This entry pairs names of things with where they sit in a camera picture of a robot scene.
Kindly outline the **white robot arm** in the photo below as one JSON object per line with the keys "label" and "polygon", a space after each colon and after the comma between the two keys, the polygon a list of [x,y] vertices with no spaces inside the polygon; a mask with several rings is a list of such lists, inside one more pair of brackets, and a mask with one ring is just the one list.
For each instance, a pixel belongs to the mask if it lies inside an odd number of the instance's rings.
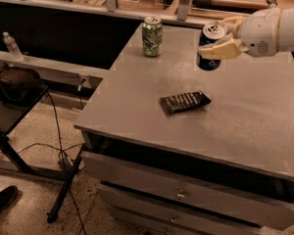
{"label": "white robot arm", "polygon": [[215,43],[198,47],[208,60],[235,59],[241,53],[252,57],[270,57],[278,52],[294,52],[294,8],[271,7],[249,17],[231,17],[220,21],[225,36]]}

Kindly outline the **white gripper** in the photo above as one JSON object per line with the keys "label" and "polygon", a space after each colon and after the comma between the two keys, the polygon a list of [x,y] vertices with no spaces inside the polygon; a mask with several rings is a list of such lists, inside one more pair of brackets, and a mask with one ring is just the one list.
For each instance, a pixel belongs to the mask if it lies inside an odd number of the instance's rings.
{"label": "white gripper", "polygon": [[226,27],[226,36],[232,38],[199,46],[197,52],[208,60],[235,59],[244,52],[252,57],[274,56],[280,14],[281,10],[274,7],[260,10],[247,19],[243,16],[223,19],[221,23]]}

